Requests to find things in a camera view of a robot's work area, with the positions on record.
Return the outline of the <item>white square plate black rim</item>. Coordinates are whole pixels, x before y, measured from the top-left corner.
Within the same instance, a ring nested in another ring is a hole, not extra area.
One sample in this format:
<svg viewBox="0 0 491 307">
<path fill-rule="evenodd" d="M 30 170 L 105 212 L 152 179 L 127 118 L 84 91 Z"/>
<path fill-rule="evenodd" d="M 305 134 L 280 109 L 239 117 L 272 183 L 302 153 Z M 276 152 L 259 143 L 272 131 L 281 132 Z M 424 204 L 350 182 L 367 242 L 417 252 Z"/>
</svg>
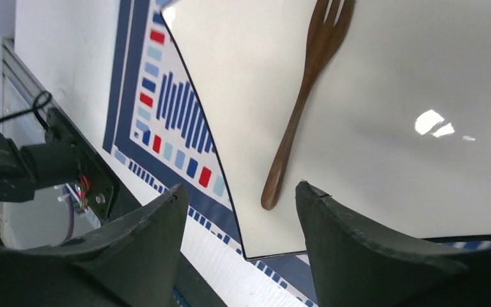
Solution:
<svg viewBox="0 0 491 307">
<path fill-rule="evenodd" d="M 299 92 L 314 1 L 163 11 L 205 113 L 245 255 L 299 253 L 295 187 L 419 238 L 491 235 L 491 1 L 358 1 L 260 199 Z"/>
</svg>

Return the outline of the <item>blue striped placemat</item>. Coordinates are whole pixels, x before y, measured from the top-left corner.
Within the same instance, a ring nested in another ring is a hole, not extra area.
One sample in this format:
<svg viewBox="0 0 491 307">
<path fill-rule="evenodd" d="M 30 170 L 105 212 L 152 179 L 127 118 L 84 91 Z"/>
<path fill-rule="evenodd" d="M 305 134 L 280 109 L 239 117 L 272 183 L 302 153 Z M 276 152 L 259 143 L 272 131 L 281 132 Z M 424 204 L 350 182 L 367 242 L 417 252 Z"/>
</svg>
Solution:
<svg viewBox="0 0 491 307">
<path fill-rule="evenodd" d="M 129 51 L 119 102 L 111 102 L 104 148 L 145 187 L 163 193 L 183 184 L 190 199 L 190 230 L 183 248 L 193 260 L 193 245 L 204 235 L 218 240 L 226 254 L 287 291 L 299 306 L 316 306 L 305 250 L 249 258 L 245 254 L 230 190 L 208 122 L 185 62 L 163 16 L 167 1 L 135 1 L 129 18 Z M 482 248 L 486 235 L 447 237 L 464 247 Z"/>
</svg>

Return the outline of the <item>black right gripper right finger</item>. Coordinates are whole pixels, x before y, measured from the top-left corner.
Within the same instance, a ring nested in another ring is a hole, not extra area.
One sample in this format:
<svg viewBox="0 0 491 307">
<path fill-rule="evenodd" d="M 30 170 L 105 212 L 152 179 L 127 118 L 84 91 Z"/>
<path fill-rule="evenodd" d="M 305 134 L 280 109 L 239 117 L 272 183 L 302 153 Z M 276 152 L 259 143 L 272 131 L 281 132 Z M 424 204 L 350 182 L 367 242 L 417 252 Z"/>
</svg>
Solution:
<svg viewBox="0 0 491 307">
<path fill-rule="evenodd" d="M 491 248 L 405 235 L 306 181 L 295 200 L 320 306 L 491 306 Z"/>
</svg>

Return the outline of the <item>aluminium frame rail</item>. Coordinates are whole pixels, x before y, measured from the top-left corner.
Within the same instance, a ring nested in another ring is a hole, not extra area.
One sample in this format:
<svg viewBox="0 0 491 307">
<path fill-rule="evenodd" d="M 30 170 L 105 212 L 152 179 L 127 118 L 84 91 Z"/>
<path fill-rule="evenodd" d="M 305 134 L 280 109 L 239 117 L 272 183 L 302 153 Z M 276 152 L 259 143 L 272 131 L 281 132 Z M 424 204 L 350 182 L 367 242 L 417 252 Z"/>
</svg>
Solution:
<svg viewBox="0 0 491 307">
<path fill-rule="evenodd" d="M 3 113 L 12 114 L 31 106 L 40 91 L 28 68 L 14 52 L 14 42 L 2 42 Z M 56 245 L 100 227 L 91 210 L 74 212 L 75 197 L 64 185 L 35 192 L 31 201 L 0 204 L 0 237 L 4 245 L 29 249 Z"/>
</svg>

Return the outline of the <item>brown wooden fork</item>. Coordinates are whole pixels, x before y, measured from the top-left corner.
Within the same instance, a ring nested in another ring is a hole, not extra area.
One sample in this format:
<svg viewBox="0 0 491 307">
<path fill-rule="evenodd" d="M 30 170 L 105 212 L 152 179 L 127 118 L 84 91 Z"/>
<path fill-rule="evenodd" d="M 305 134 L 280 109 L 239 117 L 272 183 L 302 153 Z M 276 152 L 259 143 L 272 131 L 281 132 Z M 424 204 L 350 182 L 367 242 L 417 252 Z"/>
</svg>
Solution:
<svg viewBox="0 0 491 307">
<path fill-rule="evenodd" d="M 315 4 L 306 38 L 300 89 L 261 193 L 260 203 L 265 210 L 272 210 L 277 205 L 302 112 L 320 74 L 344 42 L 355 6 L 353 0 L 324 0 Z"/>
</svg>

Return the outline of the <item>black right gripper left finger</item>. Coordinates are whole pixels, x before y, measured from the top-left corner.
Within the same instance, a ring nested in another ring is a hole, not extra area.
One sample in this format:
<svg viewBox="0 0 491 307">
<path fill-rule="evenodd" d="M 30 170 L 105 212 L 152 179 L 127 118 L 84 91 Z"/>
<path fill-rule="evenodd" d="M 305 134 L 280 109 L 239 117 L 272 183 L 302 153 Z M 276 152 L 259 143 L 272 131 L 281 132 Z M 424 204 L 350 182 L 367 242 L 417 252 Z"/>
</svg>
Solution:
<svg viewBox="0 0 491 307">
<path fill-rule="evenodd" d="M 187 217 L 185 187 L 57 246 L 0 246 L 0 306 L 166 306 Z"/>
</svg>

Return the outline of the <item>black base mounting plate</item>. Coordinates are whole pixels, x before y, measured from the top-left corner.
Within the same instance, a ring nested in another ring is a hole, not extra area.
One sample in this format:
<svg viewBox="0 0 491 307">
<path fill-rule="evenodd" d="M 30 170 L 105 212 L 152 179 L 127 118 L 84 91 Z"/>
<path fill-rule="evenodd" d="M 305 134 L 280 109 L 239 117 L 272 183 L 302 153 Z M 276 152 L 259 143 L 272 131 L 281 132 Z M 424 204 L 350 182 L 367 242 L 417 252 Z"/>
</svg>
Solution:
<svg viewBox="0 0 491 307">
<path fill-rule="evenodd" d="M 46 122 L 49 129 L 45 140 L 70 143 L 79 156 L 79 178 L 69 186 L 73 195 L 79 196 L 82 211 L 91 210 L 101 222 L 109 223 L 141 207 L 64 112 L 56 107 L 49 108 Z"/>
</svg>

